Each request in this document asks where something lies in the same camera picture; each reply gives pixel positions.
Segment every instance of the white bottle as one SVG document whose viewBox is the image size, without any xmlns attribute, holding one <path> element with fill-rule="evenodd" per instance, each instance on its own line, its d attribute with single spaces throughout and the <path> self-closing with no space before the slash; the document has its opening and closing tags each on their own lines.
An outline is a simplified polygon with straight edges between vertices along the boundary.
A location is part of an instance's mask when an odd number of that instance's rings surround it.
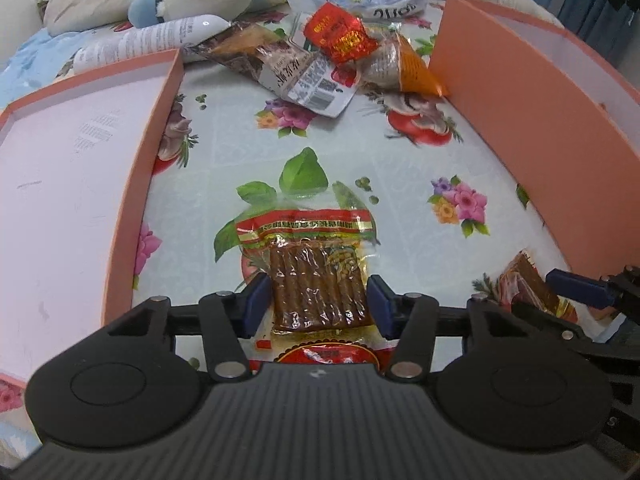
<svg viewBox="0 0 640 480">
<path fill-rule="evenodd" d="M 229 26 L 227 20 L 205 14 L 145 28 L 132 28 L 123 35 L 96 40 L 78 50 L 74 56 L 74 73 L 79 74 L 99 66 L 172 48 L 180 48 L 184 63 L 201 60 L 200 56 L 190 51 L 190 47 Z"/>
</svg>

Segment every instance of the ribbed black surface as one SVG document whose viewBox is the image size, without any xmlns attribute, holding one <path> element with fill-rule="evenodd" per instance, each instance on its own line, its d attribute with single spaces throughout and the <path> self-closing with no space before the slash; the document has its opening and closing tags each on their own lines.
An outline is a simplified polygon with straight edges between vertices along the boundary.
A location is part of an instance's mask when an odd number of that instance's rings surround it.
<svg viewBox="0 0 640 480">
<path fill-rule="evenodd" d="M 218 386 L 197 416 L 149 446 L 87 453 L 47 444 L 12 473 L 16 480 L 621 476 L 590 446 L 525 455 L 478 444 L 450 427 L 418 386 L 389 383 L 372 365 L 282 364 L 265 364 L 245 383 Z"/>
</svg>

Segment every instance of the blue curtain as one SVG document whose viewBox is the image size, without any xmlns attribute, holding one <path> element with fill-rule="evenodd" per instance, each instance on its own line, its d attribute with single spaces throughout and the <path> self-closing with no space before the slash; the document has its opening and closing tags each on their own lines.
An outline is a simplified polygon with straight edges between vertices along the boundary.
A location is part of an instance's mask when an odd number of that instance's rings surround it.
<svg viewBox="0 0 640 480">
<path fill-rule="evenodd" d="M 626 4 L 615 10 L 607 0 L 565 0 L 558 19 L 613 66 L 631 39 L 635 15 Z"/>
</svg>

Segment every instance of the orange flower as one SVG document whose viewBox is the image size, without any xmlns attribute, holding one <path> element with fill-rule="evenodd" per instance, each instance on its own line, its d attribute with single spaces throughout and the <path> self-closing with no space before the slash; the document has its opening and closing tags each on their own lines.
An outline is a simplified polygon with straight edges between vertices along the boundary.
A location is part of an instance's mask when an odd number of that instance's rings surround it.
<svg viewBox="0 0 640 480">
<path fill-rule="evenodd" d="M 271 112 L 261 117 L 256 117 L 255 121 L 258 123 L 258 128 L 274 129 L 278 127 L 278 118 Z"/>
<path fill-rule="evenodd" d="M 433 212 L 436 213 L 438 222 L 441 224 L 457 224 L 460 222 L 456 214 L 456 207 L 447 202 L 445 198 L 441 198 L 436 204 L 433 204 Z"/>
</svg>

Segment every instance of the shiny red packet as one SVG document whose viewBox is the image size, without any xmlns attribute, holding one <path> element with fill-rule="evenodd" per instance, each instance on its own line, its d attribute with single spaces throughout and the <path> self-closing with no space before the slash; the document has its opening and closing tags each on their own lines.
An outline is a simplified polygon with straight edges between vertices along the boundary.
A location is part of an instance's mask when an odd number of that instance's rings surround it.
<svg viewBox="0 0 640 480">
<path fill-rule="evenodd" d="M 378 48 L 358 18 L 328 2 L 311 17 L 304 33 L 335 64 L 366 57 Z"/>
</svg>

